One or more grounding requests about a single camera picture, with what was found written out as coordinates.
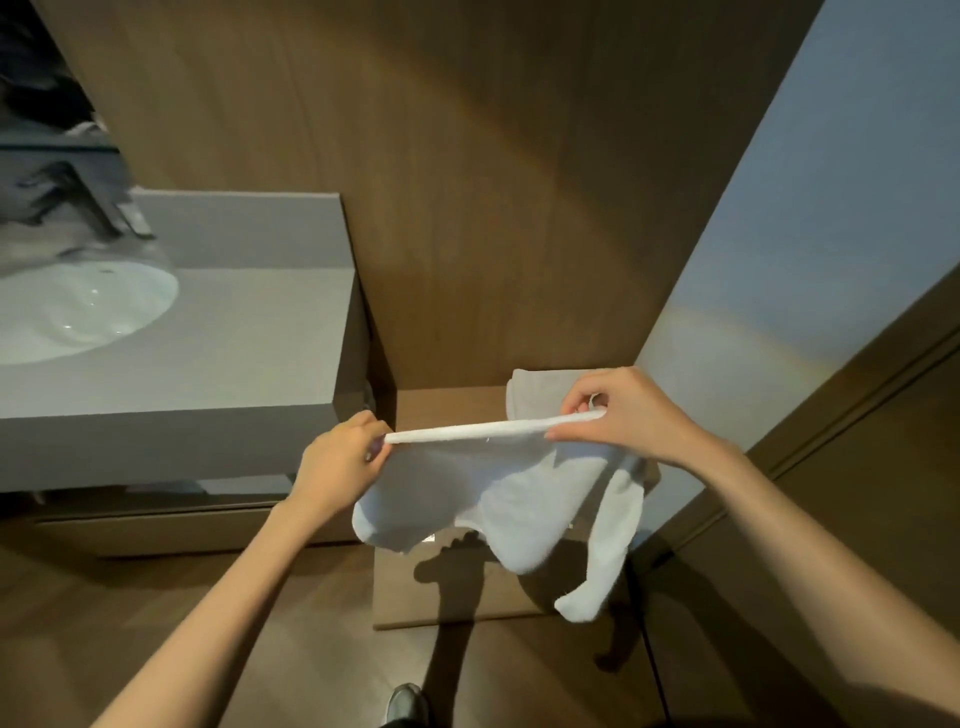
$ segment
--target right hand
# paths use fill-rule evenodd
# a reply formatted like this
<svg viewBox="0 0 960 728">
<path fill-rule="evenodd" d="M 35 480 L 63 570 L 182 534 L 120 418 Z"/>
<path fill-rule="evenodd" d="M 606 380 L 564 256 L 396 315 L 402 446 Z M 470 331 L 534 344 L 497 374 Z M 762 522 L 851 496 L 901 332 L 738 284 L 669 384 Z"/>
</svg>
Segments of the right hand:
<svg viewBox="0 0 960 728">
<path fill-rule="evenodd" d="M 712 440 L 637 367 L 605 369 L 581 376 L 564 398 L 561 414 L 586 412 L 590 398 L 607 407 L 598 420 L 551 427 L 548 440 L 619 445 L 668 465 L 689 467 Z"/>
</svg>

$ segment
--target wooden wall panel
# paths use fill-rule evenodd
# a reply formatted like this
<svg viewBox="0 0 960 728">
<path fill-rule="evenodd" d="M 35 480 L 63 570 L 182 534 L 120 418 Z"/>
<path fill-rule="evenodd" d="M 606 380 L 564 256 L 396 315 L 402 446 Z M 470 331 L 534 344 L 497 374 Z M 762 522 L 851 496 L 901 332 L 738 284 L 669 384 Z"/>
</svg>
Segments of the wooden wall panel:
<svg viewBox="0 0 960 728">
<path fill-rule="evenodd" d="M 777 482 L 960 636 L 960 350 Z M 678 723 L 941 724 L 897 716 L 847 685 L 728 517 L 643 586 L 650 645 Z"/>
<path fill-rule="evenodd" d="M 401 388 L 632 363 L 820 4 L 36 1 L 139 183 L 343 193 Z"/>
</svg>

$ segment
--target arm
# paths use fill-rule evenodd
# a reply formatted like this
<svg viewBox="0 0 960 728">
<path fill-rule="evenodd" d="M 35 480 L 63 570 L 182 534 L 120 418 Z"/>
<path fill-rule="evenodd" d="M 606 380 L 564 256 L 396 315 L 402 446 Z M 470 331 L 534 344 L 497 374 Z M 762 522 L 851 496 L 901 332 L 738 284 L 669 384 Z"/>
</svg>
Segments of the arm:
<svg viewBox="0 0 960 728">
<path fill-rule="evenodd" d="M 216 725 L 294 557 L 370 487 L 387 456 L 367 453 L 390 429 L 361 412 L 306 449 L 297 482 L 227 573 L 114 698 L 95 728 Z"/>
<path fill-rule="evenodd" d="M 547 436 L 617 444 L 713 488 L 851 683 L 960 717 L 960 643 L 773 485 L 734 446 L 693 423 L 638 369 L 585 375 L 563 412 L 599 395 L 607 414 Z"/>
</svg>

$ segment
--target wooden floor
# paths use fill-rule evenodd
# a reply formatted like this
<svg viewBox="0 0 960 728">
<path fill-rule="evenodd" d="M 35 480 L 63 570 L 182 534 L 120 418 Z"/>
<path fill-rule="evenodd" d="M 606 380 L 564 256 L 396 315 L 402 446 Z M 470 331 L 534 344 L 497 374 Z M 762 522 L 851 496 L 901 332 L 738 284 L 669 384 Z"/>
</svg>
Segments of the wooden floor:
<svg viewBox="0 0 960 728">
<path fill-rule="evenodd" d="M 0 551 L 0 723 L 88 725 L 233 558 L 98 562 L 78 575 Z M 376 726 L 403 682 L 424 685 L 440 725 L 661 724 L 629 613 L 374 632 L 372 567 L 368 546 L 300 556 L 222 725 Z"/>
</svg>

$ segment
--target left hand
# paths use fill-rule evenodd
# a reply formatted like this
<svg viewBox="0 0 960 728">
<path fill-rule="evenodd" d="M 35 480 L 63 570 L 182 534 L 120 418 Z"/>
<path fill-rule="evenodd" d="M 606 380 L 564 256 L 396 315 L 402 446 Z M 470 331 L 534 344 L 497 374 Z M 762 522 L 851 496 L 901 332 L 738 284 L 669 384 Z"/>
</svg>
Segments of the left hand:
<svg viewBox="0 0 960 728">
<path fill-rule="evenodd" d="M 392 446 L 383 443 L 388 432 L 389 425 L 363 410 L 322 434 L 303 452 L 297 482 L 285 502 L 320 528 L 373 485 L 390 457 Z"/>
</svg>

